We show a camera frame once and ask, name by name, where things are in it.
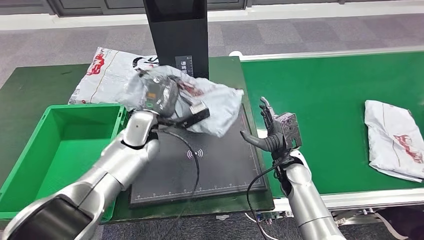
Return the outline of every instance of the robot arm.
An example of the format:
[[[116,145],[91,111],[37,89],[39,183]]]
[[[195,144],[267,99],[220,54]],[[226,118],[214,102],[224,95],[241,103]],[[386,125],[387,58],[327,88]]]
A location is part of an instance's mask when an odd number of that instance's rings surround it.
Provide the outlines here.
[[[105,209],[158,154],[158,135],[152,128],[158,124],[188,128],[209,117],[207,106],[197,102],[190,106],[191,115],[166,119],[174,112],[179,96],[173,76],[159,77],[140,70],[139,77],[144,78],[147,90],[144,110],[131,116],[126,129],[76,182],[19,212],[4,229],[3,240],[90,239]]]
[[[271,152],[275,176],[288,198],[300,235],[305,240],[346,240],[334,222],[312,181],[305,160],[297,149],[302,145],[298,120],[294,113],[277,115],[268,101],[260,105],[268,136],[257,138],[241,132],[250,144]]]
[[[88,172],[25,207],[7,225],[2,239],[90,239],[105,209],[159,152],[157,135],[151,132],[156,124],[154,113],[134,113]]]

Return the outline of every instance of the printed red logo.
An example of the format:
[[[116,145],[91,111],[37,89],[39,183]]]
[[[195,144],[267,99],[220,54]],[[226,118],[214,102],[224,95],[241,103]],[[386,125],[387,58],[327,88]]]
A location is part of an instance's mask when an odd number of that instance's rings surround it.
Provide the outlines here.
[[[411,156],[411,158],[413,159],[414,162],[416,162],[417,164],[423,163],[423,154],[412,145],[412,139],[411,139],[410,136],[408,136],[408,135],[400,135],[400,136],[393,135],[393,137],[399,142],[400,145],[402,145],[402,147],[405,148],[405,152],[409,156]]]
[[[181,90],[186,90],[193,97],[201,96],[201,95],[204,94],[201,89],[195,88],[194,85],[192,85],[192,84],[190,84],[188,82],[179,80],[179,81],[177,81],[177,84],[178,84],[178,87]]]
[[[105,65],[105,59],[103,58],[104,54],[99,53],[94,57],[93,64],[91,69],[87,71],[87,75],[97,75],[100,73],[102,66]]]

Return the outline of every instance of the green plastic bin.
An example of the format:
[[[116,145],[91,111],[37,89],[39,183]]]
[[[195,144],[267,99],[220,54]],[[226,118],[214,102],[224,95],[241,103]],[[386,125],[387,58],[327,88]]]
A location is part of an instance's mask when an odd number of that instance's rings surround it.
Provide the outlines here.
[[[127,121],[127,111],[119,104],[49,106],[0,188],[0,219],[12,219],[30,203],[81,177]],[[114,207],[115,201],[102,222],[111,219]]]

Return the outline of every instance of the white plastic bag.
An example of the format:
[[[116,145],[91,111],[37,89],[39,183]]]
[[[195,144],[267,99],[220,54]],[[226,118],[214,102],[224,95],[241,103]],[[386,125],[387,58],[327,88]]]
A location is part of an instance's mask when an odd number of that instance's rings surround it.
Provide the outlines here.
[[[129,80],[137,72],[159,65],[157,56],[141,56],[98,47],[93,62],[69,99],[69,104],[123,103],[137,105],[133,95],[125,95]]]
[[[126,96],[145,96],[143,78],[172,76],[176,79],[180,88],[179,96],[175,104],[175,114],[171,119],[185,117],[190,114],[190,105],[203,102],[208,108],[210,117],[194,124],[187,130],[195,133],[206,133],[209,135],[222,137],[238,118],[239,110],[242,106],[243,90],[234,89],[223,84],[217,84],[206,78],[194,78],[171,66],[158,66],[148,70],[148,74],[143,77],[135,76],[130,80]],[[139,106],[135,109],[143,109],[144,99],[139,98]]]
[[[365,101],[369,165],[377,171],[415,182],[424,179],[424,141],[411,113],[379,101]]]

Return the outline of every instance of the gray carpet tile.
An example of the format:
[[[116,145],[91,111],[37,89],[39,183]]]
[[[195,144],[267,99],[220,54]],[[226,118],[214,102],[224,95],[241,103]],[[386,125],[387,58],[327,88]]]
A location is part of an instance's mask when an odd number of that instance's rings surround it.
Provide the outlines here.
[[[293,25],[305,43],[340,41],[336,31],[325,21],[294,22]]]
[[[4,69],[0,69],[0,88],[5,84],[5,82],[8,80],[12,72],[14,71],[15,67],[8,67]]]
[[[98,46],[102,46],[106,42],[109,31],[104,27],[81,27],[78,29],[70,29],[70,33],[64,42],[60,53],[84,53],[92,52]]]
[[[306,52],[309,52],[309,49],[303,43],[281,43],[265,44],[265,50],[261,54],[292,54]]]
[[[107,224],[103,227],[102,240],[178,240],[178,225],[175,219],[145,220]]]
[[[243,21],[239,24],[223,24],[221,29],[222,38],[226,46],[264,44],[257,24]]]
[[[362,20],[379,39],[411,38],[414,34],[394,17],[380,17]]]
[[[307,42],[306,47],[309,52],[340,51],[347,50],[348,47],[341,41],[315,41]]]
[[[302,38],[293,23],[286,20],[272,23],[258,23],[260,35],[265,44],[302,43]]]
[[[303,22],[325,22],[329,19],[337,19],[337,17],[319,17],[319,18],[293,18],[293,19],[285,19],[291,23],[303,23]]]
[[[365,40],[365,41],[346,41],[344,43],[349,50],[359,50],[359,49],[379,49],[385,48],[387,45],[383,40]]]
[[[256,44],[256,45],[226,45],[225,46],[226,55],[230,54],[232,51],[240,51],[243,55],[258,55],[265,51],[265,44]]]
[[[32,33],[0,34],[0,57],[15,55],[24,47],[31,35]]]
[[[47,52],[40,54],[16,54],[10,61],[17,67],[49,66],[58,65],[55,61],[59,54],[57,52]]]
[[[143,49],[155,49],[155,44],[153,43],[152,33],[149,31],[146,32],[144,37],[144,42],[142,45]]]
[[[148,25],[125,26],[112,29],[108,31],[106,40],[101,46],[110,49],[118,48],[122,51],[142,49],[147,32],[149,32]]]
[[[39,30],[31,33],[17,55],[57,54],[70,36],[70,31]]]
[[[90,51],[60,53],[55,57],[54,65],[91,63],[93,61],[96,50],[97,47],[91,49]]]
[[[342,41],[377,40],[377,36],[357,17],[330,19],[326,22]]]
[[[216,216],[201,216],[195,218],[183,219],[178,229],[178,239],[260,239],[261,235],[255,228],[254,222],[251,222],[244,214],[228,214],[229,218],[218,220]]]
[[[209,46],[210,57],[227,56],[225,46]]]
[[[14,67],[11,65],[11,59],[13,59],[13,57],[14,56],[0,56],[0,71]]]
[[[388,47],[416,46],[424,43],[424,37],[404,37],[396,39],[384,39],[383,42]]]
[[[155,49],[136,49],[128,50],[129,53],[138,54],[138,55],[156,55]]]
[[[415,37],[424,38],[424,17],[421,14],[401,14],[394,18]]]
[[[347,240],[396,240],[382,222],[346,225],[339,229]]]
[[[95,229],[95,233],[93,235],[93,237],[91,238],[91,240],[101,240],[102,236],[103,236],[103,229],[105,226],[103,225],[99,225],[96,229]]]
[[[207,27],[208,44],[210,47],[224,46],[223,31],[221,25],[210,24]]]

